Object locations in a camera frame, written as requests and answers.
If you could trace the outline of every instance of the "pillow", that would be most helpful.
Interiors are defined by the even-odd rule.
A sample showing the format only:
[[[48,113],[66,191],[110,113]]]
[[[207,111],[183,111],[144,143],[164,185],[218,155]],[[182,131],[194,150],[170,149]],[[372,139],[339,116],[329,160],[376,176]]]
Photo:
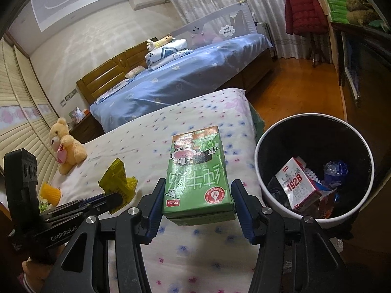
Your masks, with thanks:
[[[133,68],[130,72],[128,72],[125,75],[125,78],[126,79],[134,78],[144,70],[145,70],[145,68],[143,66],[137,66],[136,68]]]
[[[110,90],[106,91],[103,95],[99,96],[97,98],[97,100],[95,101],[95,103],[97,105],[100,104],[105,99],[109,98],[112,94],[116,93],[118,90],[120,90],[121,88],[125,87],[128,83],[130,83],[130,81],[127,80],[127,79],[124,79],[119,84],[115,85],[113,88],[111,88]]]

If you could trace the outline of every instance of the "red jacket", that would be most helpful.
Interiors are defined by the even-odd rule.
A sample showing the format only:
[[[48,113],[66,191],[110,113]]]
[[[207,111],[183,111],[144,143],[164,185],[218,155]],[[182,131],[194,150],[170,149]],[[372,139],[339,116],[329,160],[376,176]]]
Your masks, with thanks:
[[[318,0],[286,0],[285,24],[288,34],[327,33],[328,23]]]

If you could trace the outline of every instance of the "blue bedspread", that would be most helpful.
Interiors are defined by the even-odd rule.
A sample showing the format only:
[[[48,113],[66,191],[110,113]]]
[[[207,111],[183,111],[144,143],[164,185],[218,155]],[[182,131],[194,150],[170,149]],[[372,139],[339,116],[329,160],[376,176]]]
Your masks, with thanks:
[[[109,132],[165,106],[215,91],[271,44],[249,34],[196,49],[155,71],[146,70],[90,111]]]

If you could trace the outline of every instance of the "wooden headboard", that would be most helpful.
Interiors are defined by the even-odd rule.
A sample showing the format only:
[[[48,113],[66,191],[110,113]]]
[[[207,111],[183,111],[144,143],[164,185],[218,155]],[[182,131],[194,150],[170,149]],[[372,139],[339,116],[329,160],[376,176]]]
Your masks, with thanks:
[[[145,55],[148,53],[147,41],[109,59],[77,81],[77,86],[91,105],[106,91],[125,79],[125,75],[137,66],[147,67]]]

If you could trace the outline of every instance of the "nightstand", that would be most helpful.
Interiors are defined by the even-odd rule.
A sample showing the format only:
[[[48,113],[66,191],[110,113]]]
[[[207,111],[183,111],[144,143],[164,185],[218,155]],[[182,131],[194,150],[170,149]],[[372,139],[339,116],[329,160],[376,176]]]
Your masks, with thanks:
[[[69,133],[80,143],[87,143],[104,135],[102,126],[91,114],[86,115]]]

